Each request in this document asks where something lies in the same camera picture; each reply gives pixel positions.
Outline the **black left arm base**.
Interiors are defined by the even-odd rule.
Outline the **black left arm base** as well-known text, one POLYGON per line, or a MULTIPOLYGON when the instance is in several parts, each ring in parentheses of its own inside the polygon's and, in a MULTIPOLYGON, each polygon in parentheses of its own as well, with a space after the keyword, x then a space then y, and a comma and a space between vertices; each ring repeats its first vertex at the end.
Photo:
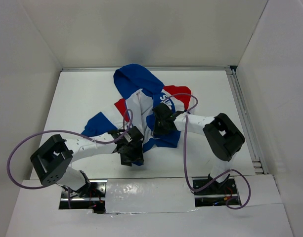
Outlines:
POLYGON ((87 179, 86 184, 78 190, 63 186, 59 209, 89 209, 93 213, 105 213, 107 179, 87 179))

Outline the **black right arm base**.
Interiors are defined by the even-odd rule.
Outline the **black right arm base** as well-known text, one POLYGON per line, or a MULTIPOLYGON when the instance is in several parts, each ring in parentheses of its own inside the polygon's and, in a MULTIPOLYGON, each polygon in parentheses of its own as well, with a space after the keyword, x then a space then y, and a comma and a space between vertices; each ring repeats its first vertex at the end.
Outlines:
POLYGON ((222 184, 214 181, 207 188, 194 192, 195 206, 226 206, 226 201, 230 199, 229 205, 241 205, 240 198, 233 178, 227 178, 222 184))

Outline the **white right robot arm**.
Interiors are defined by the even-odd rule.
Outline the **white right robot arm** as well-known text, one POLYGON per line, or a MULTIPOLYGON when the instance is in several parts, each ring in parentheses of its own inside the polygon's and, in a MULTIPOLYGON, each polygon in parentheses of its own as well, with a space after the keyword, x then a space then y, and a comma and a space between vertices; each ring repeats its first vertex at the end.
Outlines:
POLYGON ((206 137, 208 144, 217 158, 209 174, 209 188, 215 194, 221 193, 226 187, 231 169, 232 159, 245 143, 244 135, 224 113, 215 117, 191 115, 187 112, 173 112, 164 103, 153 109, 155 114, 154 133, 168 135, 173 131, 196 133, 206 137))

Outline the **blue white red jacket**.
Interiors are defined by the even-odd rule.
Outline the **blue white red jacket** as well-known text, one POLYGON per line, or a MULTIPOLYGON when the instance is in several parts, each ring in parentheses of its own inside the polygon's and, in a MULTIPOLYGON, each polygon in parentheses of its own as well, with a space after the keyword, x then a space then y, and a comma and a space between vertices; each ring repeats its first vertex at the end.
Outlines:
POLYGON ((155 135, 153 130, 156 118, 152 109, 164 101, 172 112, 186 111, 189 108, 191 90, 186 86, 164 85, 139 64, 129 64, 117 69, 113 79, 121 99, 89 119, 82 135, 94 137, 122 128, 130 120, 125 111, 131 109, 132 125, 144 136, 144 141, 138 148, 141 153, 154 146, 176 148, 180 132, 155 135))

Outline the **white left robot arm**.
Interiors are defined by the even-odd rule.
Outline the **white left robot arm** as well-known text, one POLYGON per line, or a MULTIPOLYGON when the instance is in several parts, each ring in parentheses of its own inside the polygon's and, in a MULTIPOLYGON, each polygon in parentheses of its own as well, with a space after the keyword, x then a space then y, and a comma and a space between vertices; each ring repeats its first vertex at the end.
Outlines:
POLYGON ((91 191, 91 183, 83 171, 73 169, 70 163, 113 153, 120 154, 122 165, 143 163, 143 140, 143 134, 135 126, 80 139, 63 139, 55 134, 31 155, 30 160, 43 186, 58 184, 85 197, 91 191))

